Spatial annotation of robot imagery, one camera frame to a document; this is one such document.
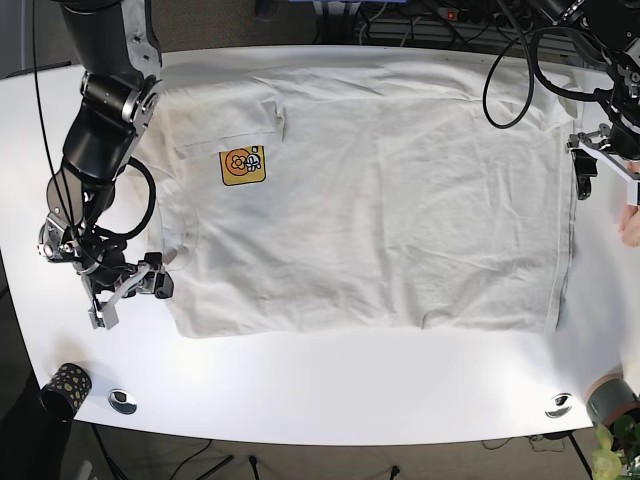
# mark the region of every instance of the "yellow patch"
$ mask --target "yellow patch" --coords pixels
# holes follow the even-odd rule
[[[253,146],[221,152],[220,168],[222,169],[222,183],[225,185],[262,182],[267,176],[264,164],[264,147]]]

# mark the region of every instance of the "gray floor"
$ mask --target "gray floor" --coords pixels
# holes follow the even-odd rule
[[[226,46],[308,44],[316,34],[309,4],[284,4],[275,22],[261,23],[252,16],[253,0],[154,0],[154,25],[164,51]],[[39,63],[65,60],[75,55],[58,7],[37,2]],[[5,285],[0,269],[0,288]],[[30,371],[10,296],[0,300],[0,416],[18,396]],[[101,427],[112,457],[131,480],[168,479],[181,460],[206,441]],[[576,433],[587,457],[595,448],[593,432]],[[486,446],[499,446],[500,441]],[[410,447],[306,447],[214,441],[202,455],[176,477],[192,479],[233,454],[234,461],[211,478],[252,479],[247,457],[260,460],[263,480],[386,480],[392,465],[399,465],[398,480],[455,478],[581,480],[586,473],[566,441],[531,443],[519,438],[503,448],[488,451],[479,443]],[[84,459],[94,464],[99,479],[112,478],[87,424],[76,422],[63,463],[63,479],[73,479]]]

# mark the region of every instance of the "polka dot cup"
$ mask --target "polka dot cup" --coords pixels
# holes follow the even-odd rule
[[[40,402],[53,417],[68,422],[76,416],[90,391],[87,372],[73,363],[65,363],[40,391]]]

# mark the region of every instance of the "finger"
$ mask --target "finger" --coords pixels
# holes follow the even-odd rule
[[[618,227],[618,232],[622,232],[625,228],[627,228],[627,224],[631,217],[633,217],[636,213],[638,213],[638,207],[634,207],[632,205],[626,205],[622,209],[622,213],[620,214],[620,226]]]
[[[622,231],[620,238],[628,247],[640,246],[640,215],[634,215]]]

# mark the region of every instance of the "white fabric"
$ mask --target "white fabric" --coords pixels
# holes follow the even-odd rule
[[[487,71],[354,60],[170,85],[136,155],[158,183],[150,249],[169,260],[181,334],[553,332],[574,118],[539,87],[523,122],[491,127]],[[498,121],[517,114],[526,85],[526,70],[497,73]],[[265,146],[266,179],[225,186],[218,152],[252,145]]]

